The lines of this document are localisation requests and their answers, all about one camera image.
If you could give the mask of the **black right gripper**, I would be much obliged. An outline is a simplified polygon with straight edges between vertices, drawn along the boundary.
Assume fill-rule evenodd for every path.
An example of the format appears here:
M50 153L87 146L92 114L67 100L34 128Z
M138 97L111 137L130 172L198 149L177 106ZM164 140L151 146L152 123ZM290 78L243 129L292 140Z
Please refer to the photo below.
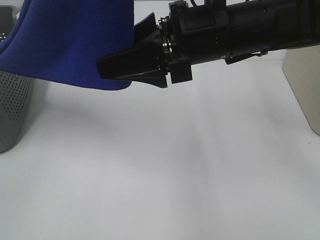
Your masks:
M224 0L206 0L189 7L184 0L169 4L159 20L152 12L134 25L134 45L96 61L104 80L132 81L166 88L191 81L191 66L232 54L232 27Z

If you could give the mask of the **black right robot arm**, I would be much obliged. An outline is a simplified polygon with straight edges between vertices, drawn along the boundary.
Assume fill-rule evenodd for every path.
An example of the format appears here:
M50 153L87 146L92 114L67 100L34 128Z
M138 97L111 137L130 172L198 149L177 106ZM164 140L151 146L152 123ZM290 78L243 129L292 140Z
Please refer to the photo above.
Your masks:
M228 5L206 0L169 4L169 15L153 13L134 26L134 45L97 60L105 80L166 88L191 81L192 66L224 60L234 64L271 51L320 43L317 0L247 0Z

